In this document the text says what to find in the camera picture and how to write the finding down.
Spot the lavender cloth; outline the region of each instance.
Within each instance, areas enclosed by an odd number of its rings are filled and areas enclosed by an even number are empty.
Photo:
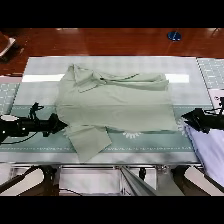
[[[206,174],[224,187],[224,131],[211,129],[208,134],[185,127]]]

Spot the wooden floor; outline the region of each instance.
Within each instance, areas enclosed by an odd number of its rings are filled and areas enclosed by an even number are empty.
[[[224,28],[2,28],[18,50],[0,62],[0,75],[23,73],[31,56],[158,55],[224,58]],[[177,30],[182,40],[167,33]]]

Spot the green shirt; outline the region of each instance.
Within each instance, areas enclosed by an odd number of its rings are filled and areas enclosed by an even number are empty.
[[[69,66],[59,83],[56,109],[85,162],[111,144],[106,128],[177,131],[164,74],[110,75]]]

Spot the blue round object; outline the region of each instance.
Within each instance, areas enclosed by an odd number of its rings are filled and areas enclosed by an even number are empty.
[[[179,41],[179,40],[181,40],[181,34],[176,32],[176,31],[169,32],[167,34],[167,36],[172,41]]]

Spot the folded shirt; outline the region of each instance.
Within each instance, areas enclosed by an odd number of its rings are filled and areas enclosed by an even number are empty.
[[[208,134],[185,127],[206,174],[224,187],[224,132],[211,129]]]
[[[105,127],[177,131],[164,74],[116,76],[70,65],[59,82],[56,110],[81,162],[111,144]]]

